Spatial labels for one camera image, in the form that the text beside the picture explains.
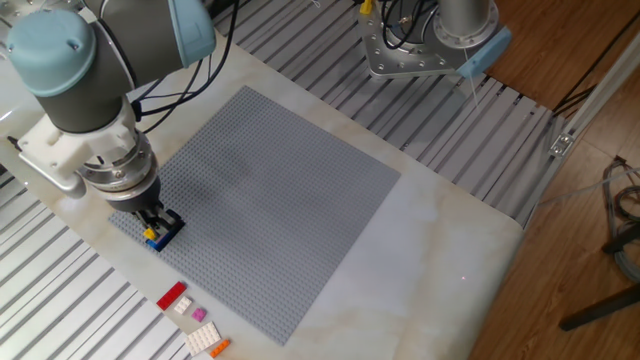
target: gray lego baseplate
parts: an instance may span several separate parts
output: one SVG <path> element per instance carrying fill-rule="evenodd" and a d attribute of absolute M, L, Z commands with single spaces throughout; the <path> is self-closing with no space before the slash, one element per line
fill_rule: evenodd
<path fill-rule="evenodd" d="M 160 169 L 186 222 L 167 247 L 110 221 L 284 345 L 399 177 L 244 87 Z"/>

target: wooden floor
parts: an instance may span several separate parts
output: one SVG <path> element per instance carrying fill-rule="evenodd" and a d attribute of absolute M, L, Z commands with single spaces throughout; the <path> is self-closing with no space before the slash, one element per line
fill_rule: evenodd
<path fill-rule="evenodd" d="M 640 11 L 638 0 L 495 2 L 513 41 L 489 75 L 550 109 Z"/>
<path fill-rule="evenodd" d="M 542 202 L 597 183 L 616 155 L 640 167 L 640 71 L 593 120 Z M 611 188 L 629 185 L 625 177 Z M 601 187 L 539 206 L 470 359 L 640 359 L 640 305 L 572 332 L 558 328 L 562 317 L 632 285 L 600 251 L 608 239 Z M 626 248 L 640 260 L 640 246 Z"/>

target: white table surface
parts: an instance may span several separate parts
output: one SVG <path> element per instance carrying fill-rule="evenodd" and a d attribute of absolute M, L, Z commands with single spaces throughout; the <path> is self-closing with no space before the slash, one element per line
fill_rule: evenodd
<path fill-rule="evenodd" d="M 171 75 L 155 93 L 182 91 L 190 74 Z M 206 320 L 232 340 L 223 359 L 465 359 L 522 238 L 511 218 L 233 46 L 210 88 L 150 134 L 161 164 L 246 85 L 402 174 L 282 347 L 109 224 L 113 210 L 95 191 L 66 198 L 21 162 L 4 138 L 26 132 L 42 110 L 8 61 L 0 62 L 0 84 L 0 163 L 150 300 L 186 281 Z M 171 308 L 166 315 L 187 333 L 199 327 Z"/>

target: blue joint cap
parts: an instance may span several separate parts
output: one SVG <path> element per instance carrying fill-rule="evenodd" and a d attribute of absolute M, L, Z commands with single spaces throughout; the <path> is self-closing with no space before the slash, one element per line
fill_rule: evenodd
<path fill-rule="evenodd" d="M 511 31 L 505 26 L 456 71 L 467 79 L 482 74 L 498 60 L 510 42 Z"/>
<path fill-rule="evenodd" d="M 188 68 L 216 48 L 213 23 L 200 0 L 169 0 L 182 65 Z"/>
<path fill-rule="evenodd" d="M 78 14 L 37 11 L 27 15 L 7 38 L 9 59 L 34 95 L 51 97 L 69 90 L 89 71 L 96 35 Z"/>

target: aluminum slat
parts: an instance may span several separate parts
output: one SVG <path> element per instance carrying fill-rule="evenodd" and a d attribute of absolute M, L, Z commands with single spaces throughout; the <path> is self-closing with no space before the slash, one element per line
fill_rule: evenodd
<path fill-rule="evenodd" d="M 160 356 L 158 356 L 155 360 L 170 360 L 174 355 L 178 353 L 178 351 L 185 347 L 184 339 L 187 338 L 187 334 L 181 333 L 178 335 L 175 340 L 164 350 Z"/>
<path fill-rule="evenodd" d="M 533 115 L 531 115 L 529 120 L 525 121 L 525 126 L 522 131 L 517 135 L 517 138 L 515 138 L 512 143 L 508 144 L 508 147 L 505 149 L 504 154 L 500 159 L 494 160 L 496 164 L 492 164 L 491 173 L 487 174 L 487 179 L 483 181 L 481 185 L 476 185 L 476 188 L 472 190 L 472 195 L 487 202 L 487 195 L 494 188 L 501 176 L 505 174 L 509 164 L 512 163 L 513 159 L 520 152 L 522 146 L 527 142 L 527 139 L 532 136 L 537 127 L 540 129 L 544 127 L 541 119 L 548 110 L 538 106 L 532 111 Z"/>
<path fill-rule="evenodd" d="M 178 327 L 167 317 L 162 319 L 151 329 L 135 348 L 124 357 L 125 360 L 151 359 L 151 357 L 168 341 Z"/>
<path fill-rule="evenodd" d="M 514 101 L 518 97 L 518 93 L 513 89 L 505 88 L 495 102 L 484 109 L 479 109 L 480 115 L 473 122 L 467 121 L 468 127 L 458 132 L 459 138 L 455 143 L 452 141 L 453 147 L 444 153 L 442 162 L 436 167 L 436 172 L 445 178 L 453 181 L 460 171 L 462 171 L 469 156 L 476 151 L 481 150 L 480 146 L 483 140 L 491 133 L 504 117 L 508 116 L 513 107 Z"/>
<path fill-rule="evenodd" d="M 21 191 L 26 191 L 24 185 L 17 179 L 11 180 L 0 191 L 0 209 L 10 203 Z"/>
<path fill-rule="evenodd" d="M 113 268 L 106 260 L 97 258 L 83 270 L 42 307 L 22 317 L 20 321 L 15 321 L 11 326 L 0 328 L 0 345 L 11 340 L 11 346 L 0 346 L 0 358 L 14 358 L 37 334 L 71 307 L 83 293 L 100 282 L 102 277 Z"/>
<path fill-rule="evenodd" d="M 32 341 L 29 351 L 24 351 L 26 358 L 44 358 L 51 355 L 78 330 L 84 321 L 93 316 L 112 296 L 124 290 L 127 280 L 116 272 L 111 272 L 84 298 L 77 298 L 74 308 L 67 308 L 50 323 L 45 330 Z"/>
<path fill-rule="evenodd" d="M 531 135 L 524 142 L 516 156 L 510 162 L 509 166 L 505 169 L 504 173 L 500 176 L 496 182 L 496 186 L 486 196 L 485 202 L 495 208 L 499 208 L 507 215 L 512 215 L 517 202 L 522 197 L 518 195 L 520 191 L 525 191 L 527 188 L 527 177 L 535 174 L 539 168 L 539 158 L 535 154 L 537 145 L 540 141 L 544 140 L 544 137 L 549 133 L 551 128 L 551 112 L 546 111 L 542 116 L 541 121 L 533 129 Z M 528 167 L 527 163 L 535 161 L 537 164 L 533 167 Z"/>
<path fill-rule="evenodd" d="M 8 241 L 3 244 L 3 251 L 0 251 L 0 261 L 2 261 L 2 267 L 0 267 L 0 286 L 9 281 L 16 271 L 19 271 L 22 267 L 26 266 L 38 252 L 44 251 L 53 241 L 62 235 L 60 232 L 64 231 L 67 227 L 59 218 L 53 217 L 45 218 L 41 227 L 37 227 L 37 230 L 25 237 L 17 238 L 16 241 Z M 21 246 L 26 242 L 28 237 L 28 243 L 26 246 Z"/>
<path fill-rule="evenodd" d="M 100 360 L 116 359 L 158 316 L 164 315 L 158 311 L 155 304 L 146 301 L 88 358 Z"/>
<path fill-rule="evenodd" d="M 13 225 L 38 202 L 39 200 L 35 196 L 26 192 L 12 201 L 11 206 L 0 209 L 0 234 L 3 234 L 7 227 Z"/>
<path fill-rule="evenodd" d="M 476 91 L 481 90 L 481 78 L 477 78 L 474 83 Z M 473 90 L 471 82 L 461 80 L 460 86 L 455 87 L 442 107 L 437 112 L 431 114 L 431 118 L 423 123 L 411 134 L 407 140 L 406 146 L 403 145 L 403 151 L 414 159 L 419 159 L 423 152 L 432 146 L 433 142 L 438 141 L 442 133 L 444 133 L 452 122 L 460 115 L 463 109 L 466 109 L 469 103 L 473 102 Z"/>
<path fill-rule="evenodd" d="M 142 294 L 136 292 L 125 304 L 116 311 L 94 334 L 75 351 L 68 360 L 80 360 L 91 358 L 99 348 L 117 332 L 123 323 L 133 316 L 146 302 Z"/>
<path fill-rule="evenodd" d="M 300 51 L 293 54 L 285 64 L 277 70 L 290 80 L 294 81 L 301 76 L 305 69 L 317 63 L 328 51 L 333 48 L 346 34 L 353 31 L 356 21 L 343 16 L 326 32 L 313 38 L 314 42 L 305 45 Z"/>
<path fill-rule="evenodd" d="M 26 293 L 39 279 L 53 270 L 64 258 L 82 244 L 80 237 L 71 231 L 64 233 L 57 241 L 40 253 L 26 271 L 18 272 L 2 286 L 0 292 L 0 309 L 15 302 L 16 297 Z"/>
<path fill-rule="evenodd" d="M 441 164 L 444 165 L 446 163 L 447 155 L 454 150 L 455 144 L 464 136 L 466 130 L 473 125 L 478 117 L 482 116 L 485 108 L 490 107 L 498 99 L 503 85 L 497 81 L 493 81 L 492 85 L 489 85 L 490 83 L 491 80 L 478 93 L 479 103 L 477 105 L 475 101 L 468 103 L 460 113 L 460 116 L 454 120 L 438 141 L 434 142 L 434 146 L 429 149 L 430 151 L 418 157 L 421 163 L 436 172 L 438 172 Z"/>
<path fill-rule="evenodd" d="M 278 23 L 278 28 L 265 34 L 261 46 L 254 48 L 251 54 L 263 62 L 267 62 L 276 53 L 282 52 L 289 42 L 296 39 L 302 32 L 313 26 L 326 12 L 330 11 L 340 0 L 334 0 L 328 6 L 316 8 L 313 2 L 306 1 L 302 8 L 283 18 Z"/>
<path fill-rule="evenodd" d="M 83 350 L 89 351 L 93 345 L 100 341 L 100 335 L 106 334 L 111 327 L 110 321 L 114 324 L 120 316 L 124 316 L 130 308 L 142 299 L 142 295 L 133 287 L 127 287 L 104 311 L 94 319 L 88 319 L 84 329 L 77 334 L 71 342 L 64 345 L 62 349 L 57 349 L 47 360 L 70 359 L 77 353 L 84 354 Z"/>
<path fill-rule="evenodd" d="M 460 81 L 461 78 L 459 76 L 441 77 L 436 86 L 429 91 L 423 101 L 417 104 L 407 119 L 396 125 L 397 128 L 391 129 L 384 139 L 400 149 L 423 122 L 432 119 L 432 114 L 437 112 L 446 100 L 453 95 L 454 89 L 457 88 Z"/>
<path fill-rule="evenodd" d="M 308 68 L 305 67 L 296 74 L 292 80 L 305 89 L 315 86 L 320 80 L 323 80 L 324 74 L 335 68 L 341 60 L 359 47 L 362 40 L 356 34 L 355 29 L 347 31 L 335 44 L 329 44 L 330 47 L 321 56 L 314 59 L 314 63 Z M 351 61 L 360 60 L 364 54 L 351 53 Z"/>
<path fill-rule="evenodd" d="M 20 214 L 16 214 L 16 217 L 13 219 L 13 223 L 10 226 L 7 226 L 5 231 L 0 232 L 0 246 L 9 241 L 18 231 L 22 230 L 25 226 L 28 226 L 38 214 L 43 211 L 48 211 L 44 204 L 40 202 L 36 202 L 34 204 L 35 206 L 26 211 L 22 216 L 19 216 Z"/>
<path fill-rule="evenodd" d="M 409 111 L 410 101 L 420 98 L 420 94 L 424 91 L 423 85 L 431 84 L 435 79 L 435 76 L 413 78 L 412 81 L 402 89 L 398 96 L 373 119 L 373 122 L 367 126 L 367 129 L 371 130 L 374 134 L 380 135 L 380 131 L 389 123 L 394 123 Z"/>
<path fill-rule="evenodd" d="M 56 291 L 74 276 L 75 272 L 92 261 L 95 253 L 86 244 L 80 245 L 54 269 L 42 277 L 23 296 L 10 302 L 8 308 L 0 312 L 0 330 L 11 327 L 26 314 L 36 311 L 48 298 L 55 296 Z"/>
<path fill-rule="evenodd" d="M 521 98 L 508 118 L 504 119 L 503 124 L 495 133 L 487 137 L 483 149 L 472 156 L 453 182 L 472 195 L 476 195 L 475 188 L 487 181 L 488 174 L 494 171 L 497 162 L 509 155 L 506 152 L 509 144 L 513 143 L 513 139 L 522 132 L 527 123 L 531 122 L 534 107 L 535 101 L 526 97 Z"/>
<path fill-rule="evenodd" d="M 335 30 L 336 26 L 345 19 L 351 18 L 354 5 L 348 1 L 337 1 L 336 5 L 323 11 L 318 19 L 310 24 L 310 26 L 299 32 L 299 35 L 285 44 L 285 48 L 278 48 L 274 54 L 265 59 L 265 63 L 279 71 L 287 64 L 288 61 L 300 56 L 304 49 L 310 47 L 322 35 Z"/>

